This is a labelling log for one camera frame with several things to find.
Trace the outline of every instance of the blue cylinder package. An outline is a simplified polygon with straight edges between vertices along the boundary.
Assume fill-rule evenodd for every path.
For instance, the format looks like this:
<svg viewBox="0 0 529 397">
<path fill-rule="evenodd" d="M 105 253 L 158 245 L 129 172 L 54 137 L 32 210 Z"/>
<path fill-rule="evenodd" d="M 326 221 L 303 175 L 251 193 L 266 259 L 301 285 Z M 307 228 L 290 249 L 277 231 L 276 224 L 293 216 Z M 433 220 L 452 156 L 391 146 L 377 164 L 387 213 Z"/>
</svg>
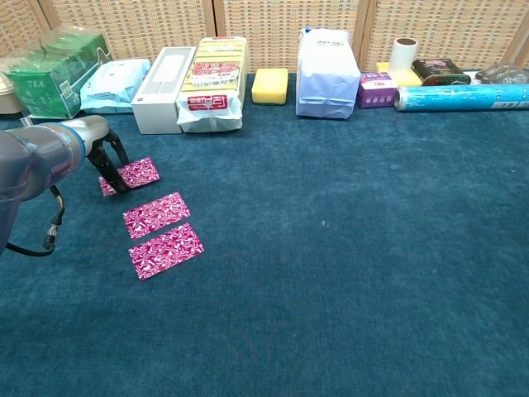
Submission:
<svg viewBox="0 0 529 397">
<path fill-rule="evenodd" d="M 395 108 L 402 111 L 528 109 L 529 84 L 401 87 Z"/>
</svg>

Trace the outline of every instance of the purple box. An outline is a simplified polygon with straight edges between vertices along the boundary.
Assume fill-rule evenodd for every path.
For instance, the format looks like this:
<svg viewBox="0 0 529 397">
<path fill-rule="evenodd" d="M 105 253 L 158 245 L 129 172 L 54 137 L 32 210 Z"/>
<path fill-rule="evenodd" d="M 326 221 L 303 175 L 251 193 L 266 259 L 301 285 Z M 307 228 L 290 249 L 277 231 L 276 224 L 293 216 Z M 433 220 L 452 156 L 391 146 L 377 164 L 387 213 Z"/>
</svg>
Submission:
<svg viewBox="0 0 529 397">
<path fill-rule="evenodd" d="M 361 108 L 387 108 L 393 106 L 397 83 L 387 73 L 364 73 L 358 87 L 358 106 Z"/>
</svg>

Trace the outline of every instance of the cardboard box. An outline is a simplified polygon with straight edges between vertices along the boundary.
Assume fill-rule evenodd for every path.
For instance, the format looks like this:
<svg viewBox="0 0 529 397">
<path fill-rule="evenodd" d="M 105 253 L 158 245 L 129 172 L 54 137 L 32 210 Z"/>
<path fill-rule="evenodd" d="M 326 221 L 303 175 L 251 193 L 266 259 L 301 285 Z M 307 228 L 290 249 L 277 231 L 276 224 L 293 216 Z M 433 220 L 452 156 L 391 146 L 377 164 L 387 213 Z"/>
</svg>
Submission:
<svg viewBox="0 0 529 397">
<path fill-rule="evenodd" d="M 196 47 L 164 47 L 135 97 L 132 110 L 142 134 L 180 134 L 176 100 Z"/>
<path fill-rule="evenodd" d="M 68 119 L 81 107 L 83 84 L 109 60 L 100 31 L 60 26 L 9 54 L 6 76 L 30 117 Z"/>
<path fill-rule="evenodd" d="M 358 106 L 361 108 L 388 108 L 393 106 L 397 83 L 387 73 L 366 73 L 360 76 Z"/>
</svg>

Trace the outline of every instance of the yellow sponge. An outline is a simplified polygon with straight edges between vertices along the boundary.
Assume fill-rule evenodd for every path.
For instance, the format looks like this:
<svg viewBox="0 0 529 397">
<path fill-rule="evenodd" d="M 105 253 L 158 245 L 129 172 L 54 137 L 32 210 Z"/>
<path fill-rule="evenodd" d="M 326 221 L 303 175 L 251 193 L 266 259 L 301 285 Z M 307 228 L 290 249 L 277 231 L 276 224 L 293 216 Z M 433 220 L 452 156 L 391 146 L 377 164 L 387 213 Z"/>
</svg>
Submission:
<svg viewBox="0 0 529 397">
<path fill-rule="evenodd" d="M 251 98 L 254 103 L 284 105 L 287 102 L 288 69 L 257 69 Z"/>
<path fill-rule="evenodd" d="M 413 70 L 407 70 L 402 73 L 394 73 L 389 71 L 389 62 L 377 62 L 377 72 L 386 72 L 391 77 L 398 87 L 417 87 L 422 85 L 421 79 L 415 74 Z"/>
</svg>

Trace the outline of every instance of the wicker screen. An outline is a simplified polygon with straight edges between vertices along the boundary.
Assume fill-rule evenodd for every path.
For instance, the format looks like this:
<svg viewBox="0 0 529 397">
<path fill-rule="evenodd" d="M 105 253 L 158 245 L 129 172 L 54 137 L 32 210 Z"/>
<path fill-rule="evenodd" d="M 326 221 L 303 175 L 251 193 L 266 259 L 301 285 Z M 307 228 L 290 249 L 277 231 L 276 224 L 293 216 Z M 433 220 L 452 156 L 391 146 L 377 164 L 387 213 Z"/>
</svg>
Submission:
<svg viewBox="0 0 529 397">
<path fill-rule="evenodd" d="M 0 56 L 23 47 L 44 33 L 28 0 L 2 0 L 0 6 Z"/>
<path fill-rule="evenodd" d="M 527 69 L 527 70 L 529 70 L 529 50 L 526 48 L 526 49 L 524 50 L 523 54 L 524 54 L 525 57 L 526 57 L 526 63 L 525 63 L 525 65 L 524 65 L 524 68 Z"/>
<path fill-rule="evenodd" d="M 502 59 L 527 10 L 527 0 L 379 0 L 366 69 L 388 61 L 393 40 L 419 41 L 417 57 L 451 58 L 482 68 Z"/>
<path fill-rule="evenodd" d="M 328 27 L 353 33 L 360 0 L 219 0 L 229 36 L 244 36 L 250 47 L 250 71 L 296 69 L 302 27 Z"/>
<path fill-rule="evenodd" d="M 51 0 L 61 23 L 105 32 L 116 59 L 153 60 L 164 46 L 197 45 L 214 36 L 214 21 L 194 0 Z"/>
</svg>

